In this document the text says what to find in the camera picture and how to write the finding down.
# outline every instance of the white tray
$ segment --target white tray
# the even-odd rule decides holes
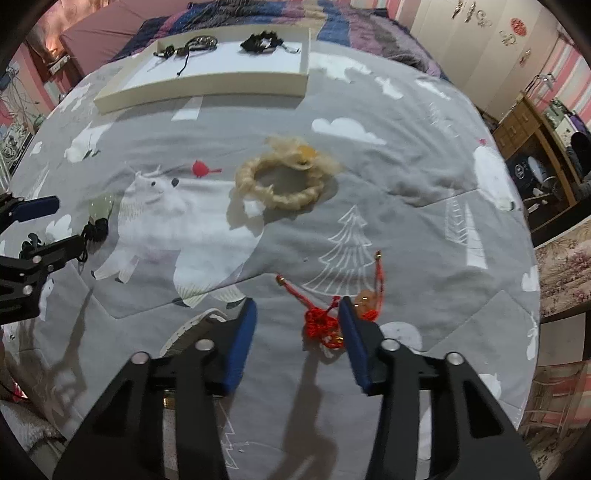
[[[240,43],[251,34],[275,31],[297,54],[278,47],[273,53],[249,54]],[[198,35],[217,38],[217,49],[191,52],[185,58],[156,57],[167,46],[179,48]],[[224,93],[304,96],[308,85],[310,29],[293,25],[235,25],[207,28],[160,38],[140,55],[128,57],[123,69],[95,97],[100,113],[172,98]]]

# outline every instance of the red sticker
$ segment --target red sticker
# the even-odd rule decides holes
[[[527,28],[525,27],[523,20],[520,18],[511,18],[511,28],[513,29],[513,32],[515,32],[515,35],[520,37],[525,37],[527,35]]]
[[[221,173],[222,169],[218,168],[216,170],[209,170],[209,167],[207,165],[205,165],[205,163],[203,163],[200,160],[197,160],[194,164],[193,164],[193,174],[197,177],[197,178],[201,178],[204,177],[205,175],[207,175],[208,173]]]

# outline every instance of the pink pillow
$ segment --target pink pillow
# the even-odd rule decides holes
[[[118,0],[72,25],[60,41],[84,76],[109,62],[149,18],[184,10],[189,0]]]

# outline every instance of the white wardrobe door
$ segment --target white wardrobe door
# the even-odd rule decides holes
[[[558,39],[558,21],[548,10],[543,8],[532,29],[531,36],[525,42],[513,69],[501,84],[499,90],[486,107],[486,113],[501,119],[513,106],[519,92],[524,90],[534,76],[538,75],[548,60]],[[530,51],[523,65],[521,57]]]
[[[452,20],[457,0],[422,0],[411,34],[441,64],[447,44],[456,31],[462,12]]]
[[[475,3],[475,10],[469,22],[466,22],[470,7]],[[484,52],[494,34],[498,34],[497,23],[501,19],[507,0],[467,0],[463,11],[456,17],[456,31],[448,41],[440,64],[453,84],[464,90],[474,74]],[[490,26],[480,27],[477,14],[486,14],[485,21]]]
[[[466,84],[459,86],[481,109],[484,110],[490,105],[515,66],[538,21],[541,10],[542,6],[538,0],[512,0],[505,4],[495,34],[488,42],[482,58]],[[525,24],[527,29],[525,37],[513,33],[511,28],[513,18],[519,18]],[[516,42],[506,46],[502,41],[500,31],[507,35],[513,34]]]

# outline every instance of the bracelet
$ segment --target bracelet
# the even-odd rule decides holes
[[[238,193],[252,195],[269,208],[300,210],[320,197],[324,190],[323,177],[334,176],[341,170],[336,160],[316,151],[300,138],[269,137],[265,143],[272,151],[244,162],[236,172],[235,181]],[[273,185],[263,187],[255,180],[258,171],[277,166],[305,171],[307,188],[301,192],[278,195]]]

